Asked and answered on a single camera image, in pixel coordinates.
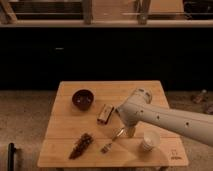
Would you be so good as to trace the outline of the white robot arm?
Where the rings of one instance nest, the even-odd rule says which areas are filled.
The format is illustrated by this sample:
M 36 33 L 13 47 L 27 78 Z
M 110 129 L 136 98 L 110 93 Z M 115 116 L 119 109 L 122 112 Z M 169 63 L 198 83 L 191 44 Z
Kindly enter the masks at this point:
M 136 88 L 117 107 L 119 117 L 127 128 L 143 121 L 213 147 L 213 116 L 151 104 L 152 94 Z

